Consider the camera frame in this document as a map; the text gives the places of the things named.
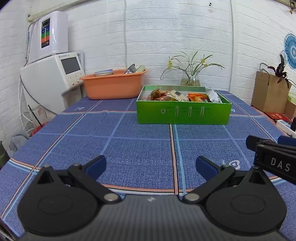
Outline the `sandwich cake packet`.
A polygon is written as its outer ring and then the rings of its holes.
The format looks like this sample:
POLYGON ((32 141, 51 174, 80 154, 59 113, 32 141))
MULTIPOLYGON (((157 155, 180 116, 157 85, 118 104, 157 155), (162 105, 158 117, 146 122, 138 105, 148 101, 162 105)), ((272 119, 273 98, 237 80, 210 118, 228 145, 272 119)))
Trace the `sandwich cake packet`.
POLYGON ((182 94, 177 90, 171 90, 166 92, 166 96, 174 99, 175 101, 184 101, 184 102, 189 101, 189 98, 187 96, 185 96, 184 94, 182 94))

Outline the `red box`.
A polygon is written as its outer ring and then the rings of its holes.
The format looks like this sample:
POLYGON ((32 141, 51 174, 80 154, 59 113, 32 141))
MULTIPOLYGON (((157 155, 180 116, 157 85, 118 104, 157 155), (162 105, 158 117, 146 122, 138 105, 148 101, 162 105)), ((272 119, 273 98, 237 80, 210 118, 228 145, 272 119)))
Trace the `red box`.
POLYGON ((290 119, 287 118, 284 114, 281 113, 265 113, 267 116, 269 116, 272 120, 277 121, 277 120, 283 120, 286 122, 290 122, 290 119))

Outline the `brown paper bag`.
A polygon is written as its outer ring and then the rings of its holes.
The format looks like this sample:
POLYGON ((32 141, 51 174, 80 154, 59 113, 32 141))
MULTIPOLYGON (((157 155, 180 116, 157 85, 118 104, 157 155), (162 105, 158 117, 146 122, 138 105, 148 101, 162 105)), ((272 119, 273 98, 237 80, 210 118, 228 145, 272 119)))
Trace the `brown paper bag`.
POLYGON ((283 114, 292 83, 269 73, 267 68, 269 68, 267 64, 260 63, 255 77, 251 105, 264 113, 283 114))

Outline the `blue plaid tablecloth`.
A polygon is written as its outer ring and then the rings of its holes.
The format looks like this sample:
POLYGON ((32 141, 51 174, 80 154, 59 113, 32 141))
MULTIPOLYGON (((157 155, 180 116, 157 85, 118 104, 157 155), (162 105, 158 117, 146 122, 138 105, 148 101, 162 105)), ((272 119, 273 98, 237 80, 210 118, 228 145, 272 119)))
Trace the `blue plaid tablecloth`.
POLYGON ((248 170, 254 152, 249 135, 273 141, 283 132, 260 111, 222 92, 231 103, 226 125, 141 125, 135 99, 81 99, 34 134, 1 169, 1 223, 14 237, 23 234, 17 207, 44 165, 67 169, 104 155, 99 182, 120 194, 182 196, 203 183, 195 161, 248 170))

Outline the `dark purple plant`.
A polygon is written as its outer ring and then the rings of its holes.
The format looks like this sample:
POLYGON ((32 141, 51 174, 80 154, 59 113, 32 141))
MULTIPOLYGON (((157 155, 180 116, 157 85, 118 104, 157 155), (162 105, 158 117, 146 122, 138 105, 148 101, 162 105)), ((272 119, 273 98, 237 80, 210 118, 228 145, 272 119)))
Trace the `dark purple plant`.
POLYGON ((274 72, 275 76, 278 77, 277 83, 285 81, 288 89, 290 89, 290 85, 295 87, 295 83, 292 80, 288 79, 287 72, 285 71, 285 61, 282 54, 280 54, 280 63, 277 68, 274 68, 273 66, 267 66, 267 68, 271 69, 274 72))

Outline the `white crumpled snack bag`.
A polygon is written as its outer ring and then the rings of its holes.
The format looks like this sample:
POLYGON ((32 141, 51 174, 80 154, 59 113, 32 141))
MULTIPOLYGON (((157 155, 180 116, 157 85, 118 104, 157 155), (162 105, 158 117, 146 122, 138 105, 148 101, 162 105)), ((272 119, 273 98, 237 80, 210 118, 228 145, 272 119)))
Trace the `white crumpled snack bag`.
POLYGON ((208 96, 208 99, 212 103, 222 103, 221 98, 212 88, 205 87, 205 90, 206 90, 206 95, 208 96))

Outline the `orange snack packet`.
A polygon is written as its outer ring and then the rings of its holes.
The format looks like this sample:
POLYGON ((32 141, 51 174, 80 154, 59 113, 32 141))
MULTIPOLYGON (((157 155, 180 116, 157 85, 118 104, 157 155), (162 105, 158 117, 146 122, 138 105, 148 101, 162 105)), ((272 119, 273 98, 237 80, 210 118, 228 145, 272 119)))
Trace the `orange snack packet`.
POLYGON ((208 96, 199 92, 188 93, 187 97, 191 102, 209 102, 208 96))

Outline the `green snack box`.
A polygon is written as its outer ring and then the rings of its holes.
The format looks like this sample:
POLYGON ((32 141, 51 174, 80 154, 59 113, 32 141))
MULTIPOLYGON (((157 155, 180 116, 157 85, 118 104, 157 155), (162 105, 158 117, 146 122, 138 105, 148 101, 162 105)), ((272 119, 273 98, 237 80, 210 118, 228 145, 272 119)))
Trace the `green snack box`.
POLYGON ((148 124, 226 125, 232 104, 222 95, 220 103, 149 100, 156 89, 181 94, 206 93, 205 87, 181 85, 145 85, 137 98, 137 121, 148 124))

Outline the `orange plastic basin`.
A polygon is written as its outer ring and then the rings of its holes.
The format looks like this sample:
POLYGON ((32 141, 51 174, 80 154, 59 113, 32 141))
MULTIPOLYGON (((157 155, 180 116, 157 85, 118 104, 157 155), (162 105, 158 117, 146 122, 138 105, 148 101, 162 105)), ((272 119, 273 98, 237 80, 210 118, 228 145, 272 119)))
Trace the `orange plastic basin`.
POLYGON ((139 95, 148 70, 126 74, 124 69, 114 70, 111 75, 85 75, 83 81, 86 95, 90 99, 125 99, 139 95))

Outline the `brown cookie packet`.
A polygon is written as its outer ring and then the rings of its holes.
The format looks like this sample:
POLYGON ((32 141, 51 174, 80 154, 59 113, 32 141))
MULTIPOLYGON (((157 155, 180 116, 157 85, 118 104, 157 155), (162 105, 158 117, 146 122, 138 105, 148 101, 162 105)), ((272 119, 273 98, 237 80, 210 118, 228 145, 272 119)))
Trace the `brown cookie packet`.
POLYGON ((153 90, 153 91, 149 94, 147 100, 149 100, 149 101, 155 101, 155 100, 158 100, 158 99, 161 97, 161 94, 162 94, 162 93, 161 93, 161 89, 158 87, 157 89, 153 90))

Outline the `glass vase with plant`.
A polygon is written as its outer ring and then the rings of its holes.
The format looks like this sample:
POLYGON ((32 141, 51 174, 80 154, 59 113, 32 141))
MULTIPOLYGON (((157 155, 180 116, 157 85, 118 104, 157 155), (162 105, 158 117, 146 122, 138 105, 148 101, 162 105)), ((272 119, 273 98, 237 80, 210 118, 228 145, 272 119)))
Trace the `glass vase with plant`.
POLYGON ((163 80, 166 74, 178 70, 183 74, 181 85, 201 86, 198 75, 202 70, 209 67, 219 67, 221 70, 225 69, 221 64, 207 62, 213 55, 203 55, 200 60, 196 60, 198 53, 199 51, 197 50, 193 56, 190 57, 186 52, 181 51, 180 54, 168 57, 167 67, 162 72, 160 80, 163 80))

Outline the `white machine with screen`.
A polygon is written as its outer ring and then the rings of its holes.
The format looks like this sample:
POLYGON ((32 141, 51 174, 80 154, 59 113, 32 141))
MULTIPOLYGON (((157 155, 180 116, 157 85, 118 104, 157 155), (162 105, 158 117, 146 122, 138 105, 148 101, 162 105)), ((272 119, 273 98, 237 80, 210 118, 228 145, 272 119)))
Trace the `white machine with screen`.
POLYGON ((46 57, 21 68, 21 81, 27 105, 42 107, 46 114, 60 114, 82 98, 82 52, 46 57))

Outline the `blue rimmed bowl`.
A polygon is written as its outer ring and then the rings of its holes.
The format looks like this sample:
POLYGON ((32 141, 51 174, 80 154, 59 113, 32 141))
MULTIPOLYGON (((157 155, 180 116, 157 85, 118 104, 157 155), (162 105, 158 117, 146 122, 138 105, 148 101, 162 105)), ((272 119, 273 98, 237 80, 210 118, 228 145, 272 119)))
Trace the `blue rimmed bowl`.
POLYGON ((101 70, 94 72, 95 76, 106 76, 106 75, 112 75, 114 72, 112 69, 107 69, 107 70, 101 70))

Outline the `green plate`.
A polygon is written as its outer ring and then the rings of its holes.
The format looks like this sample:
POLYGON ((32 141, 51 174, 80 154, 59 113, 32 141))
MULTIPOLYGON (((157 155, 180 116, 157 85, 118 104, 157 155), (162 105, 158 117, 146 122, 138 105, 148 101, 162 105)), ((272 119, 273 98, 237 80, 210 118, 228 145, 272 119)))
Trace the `green plate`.
POLYGON ((146 70, 144 65, 140 65, 137 69, 136 69, 136 73, 141 73, 144 72, 146 70))

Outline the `white water purifier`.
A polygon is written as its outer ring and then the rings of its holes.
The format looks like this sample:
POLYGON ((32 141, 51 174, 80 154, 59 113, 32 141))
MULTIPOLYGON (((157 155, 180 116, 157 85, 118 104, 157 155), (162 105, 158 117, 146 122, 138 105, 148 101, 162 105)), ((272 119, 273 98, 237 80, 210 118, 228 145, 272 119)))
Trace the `white water purifier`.
POLYGON ((69 15, 54 11, 37 21, 31 34, 28 63, 68 52, 69 15))

